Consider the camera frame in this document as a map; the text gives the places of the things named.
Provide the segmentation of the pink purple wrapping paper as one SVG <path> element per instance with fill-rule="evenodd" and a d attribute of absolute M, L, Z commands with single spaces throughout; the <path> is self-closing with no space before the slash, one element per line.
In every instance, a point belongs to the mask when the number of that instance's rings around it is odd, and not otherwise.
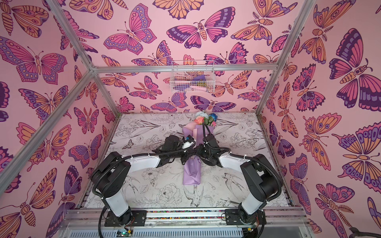
<path fill-rule="evenodd" d="M 190 122 L 183 127 L 184 137 L 191 135 L 196 146 L 203 144 L 203 126 Z M 190 159 L 184 165 L 183 185 L 201 184 L 201 159 Z"/>

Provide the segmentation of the pink fake rose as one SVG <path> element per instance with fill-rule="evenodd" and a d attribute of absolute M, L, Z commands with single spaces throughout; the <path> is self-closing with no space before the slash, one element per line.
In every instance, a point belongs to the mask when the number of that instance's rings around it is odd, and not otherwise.
<path fill-rule="evenodd" d="M 204 120 L 205 120 L 205 117 L 202 117 L 202 116 L 197 116 L 194 120 L 194 122 L 197 124 L 197 125 L 202 125 L 204 123 Z"/>

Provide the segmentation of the blue fake flower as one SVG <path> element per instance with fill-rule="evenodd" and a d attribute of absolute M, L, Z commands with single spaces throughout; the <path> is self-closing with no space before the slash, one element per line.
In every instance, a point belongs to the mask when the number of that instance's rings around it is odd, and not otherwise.
<path fill-rule="evenodd" d="M 212 113 L 209 115 L 211 118 L 213 118 L 213 120 L 216 122 L 217 121 L 217 118 L 218 116 L 215 114 L 215 113 Z"/>

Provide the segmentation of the black ribbon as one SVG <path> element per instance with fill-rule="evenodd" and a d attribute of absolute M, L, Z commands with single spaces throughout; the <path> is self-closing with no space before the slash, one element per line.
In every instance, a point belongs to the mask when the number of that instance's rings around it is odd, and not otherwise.
<path fill-rule="evenodd" d="M 190 159 L 201 159 L 199 153 L 197 151 L 191 150 L 187 152 L 185 157 L 185 161 L 187 162 Z"/>

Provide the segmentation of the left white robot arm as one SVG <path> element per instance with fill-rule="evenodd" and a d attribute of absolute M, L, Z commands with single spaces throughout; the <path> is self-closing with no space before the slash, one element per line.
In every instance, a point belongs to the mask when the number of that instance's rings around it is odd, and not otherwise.
<path fill-rule="evenodd" d="M 122 187 L 128 173 L 158 168 L 172 159 L 186 158 L 195 146 L 196 141 L 191 136 L 180 139 L 171 135 L 151 153 L 121 155 L 111 152 L 92 173 L 92 193 L 102 200 L 104 209 L 113 213 L 116 224 L 127 225 L 132 220 L 132 210 L 123 196 Z"/>

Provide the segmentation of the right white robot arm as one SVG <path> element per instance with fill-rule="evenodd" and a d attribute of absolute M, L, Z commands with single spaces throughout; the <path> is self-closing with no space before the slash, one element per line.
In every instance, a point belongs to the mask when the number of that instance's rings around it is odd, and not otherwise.
<path fill-rule="evenodd" d="M 259 220 L 258 211 L 265 219 L 263 208 L 282 193 L 281 176 L 263 154 L 253 157 L 238 155 L 227 147 L 220 147 L 210 129 L 202 126 L 202 144 L 197 146 L 196 155 L 208 166 L 219 166 L 242 173 L 249 195 L 239 204 L 238 215 L 243 224 Z"/>

